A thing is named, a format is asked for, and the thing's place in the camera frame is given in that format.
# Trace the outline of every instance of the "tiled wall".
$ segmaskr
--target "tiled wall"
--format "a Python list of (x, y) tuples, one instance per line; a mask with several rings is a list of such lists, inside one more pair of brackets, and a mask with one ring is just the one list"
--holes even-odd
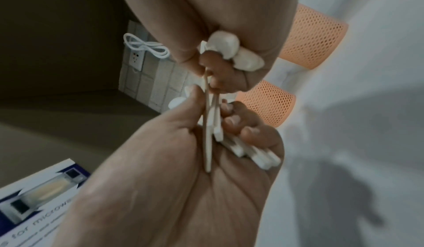
[[(130, 21), (128, 32), (143, 39), (145, 29)], [(184, 87), (200, 84), (200, 78), (170, 59), (158, 59), (146, 52), (141, 72), (128, 65), (131, 50), (125, 47), (119, 78), (119, 90), (157, 112), (168, 110), (169, 102), (185, 96)]]

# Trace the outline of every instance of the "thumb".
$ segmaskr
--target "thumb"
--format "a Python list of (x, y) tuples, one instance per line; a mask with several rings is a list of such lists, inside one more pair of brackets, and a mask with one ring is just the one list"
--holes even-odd
[(206, 105), (204, 92), (198, 85), (189, 87), (189, 97), (176, 108), (164, 114), (170, 122), (176, 122), (180, 128), (194, 128), (204, 112)]

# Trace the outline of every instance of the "white wall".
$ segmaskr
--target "white wall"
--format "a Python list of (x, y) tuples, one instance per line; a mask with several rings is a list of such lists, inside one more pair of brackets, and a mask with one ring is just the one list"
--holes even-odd
[(421, 247), (424, 0), (351, 0), (340, 15), (349, 31), (330, 58), (273, 82), (297, 102), (257, 246)]

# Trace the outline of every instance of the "orange perforated basket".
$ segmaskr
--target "orange perforated basket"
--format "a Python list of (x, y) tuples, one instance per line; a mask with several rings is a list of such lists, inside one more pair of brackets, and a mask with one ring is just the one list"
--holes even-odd
[(239, 92), (235, 100), (256, 112), (266, 124), (278, 127), (293, 110), (296, 97), (262, 80), (250, 91)]
[(299, 4), (279, 57), (314, 69), (337, 48), (347, 30), (347, 23)]

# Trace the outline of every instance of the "box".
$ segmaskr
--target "box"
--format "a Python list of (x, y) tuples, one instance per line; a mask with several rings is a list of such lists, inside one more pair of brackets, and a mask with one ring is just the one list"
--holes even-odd
[(49, 247), (90, 174), (72, 160), (0, 189), (0, 247)]

